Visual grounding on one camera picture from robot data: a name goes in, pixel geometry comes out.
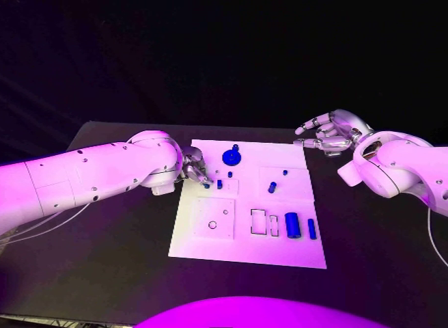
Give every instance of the small blue object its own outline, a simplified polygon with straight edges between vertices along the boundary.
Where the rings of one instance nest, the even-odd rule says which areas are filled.
[[[299,218],[296,213],[284,213],[284,228],[287,229],[287,238],[299,238]]]
[[[273,193],[274,192],[274,182],[270,182],[267,192],[269,193]]]
[[[313,240],[316,239],[313,219],[309,219],[307,223],[309,223],[309,238]]]
[[[237,152],[237,145],[233,145],[233,148],[222,153],[221,160],[227,166],[235,166],[240,163],[240,153]]]

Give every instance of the rectangular slot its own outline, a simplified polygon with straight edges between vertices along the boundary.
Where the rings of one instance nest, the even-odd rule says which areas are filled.
[[[266,211],[250,210],[250,233],[266,235]]]
[[[269,215],[269,225],[270,225],[270,235],[273,237],[279,237],[277,217],[274,215]]]

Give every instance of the robotic hand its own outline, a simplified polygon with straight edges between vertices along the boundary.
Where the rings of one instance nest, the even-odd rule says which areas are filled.
[[[352,160],[336,171],[351,187],[364,182],[385,198],[408,193],[448,216],[448,147],[433,147],[404,133],[375,132],[342,109],[305,122],[294,134],[315,127],[316,139],[296,139],[293,144],[318,148],[328,157],[352,150]]]
[[[173,191],[173,182],[186,178],[211,184],[204,172],[201,151],[194,147],[181,151],[161,131],[143,131],[126,142],[0,166],[0,235],[137,185],[162,195]]]

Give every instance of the blue cap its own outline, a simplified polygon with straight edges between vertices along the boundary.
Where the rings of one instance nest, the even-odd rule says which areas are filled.
[[[227,166],[235,166],[240,163],[240,153],[237,152],[237,145],[233,145],[233,148],[222,153],[221,160]]]

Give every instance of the white board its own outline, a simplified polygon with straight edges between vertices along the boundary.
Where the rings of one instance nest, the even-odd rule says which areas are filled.
[[[230,167],[221,154],[234,144],[241,160]],[[169,256],[326,269],[303,149],[241,141],[192,140],[191,145],[202,152],[214,184],[204,189],[184,181]],[[273,193],[267,192],[270,182],[276,182]],[[287,238],[284,227],[289,212],[299,220],[302,236],[294,239]],[[315,222],[315,240],[307,219]]]

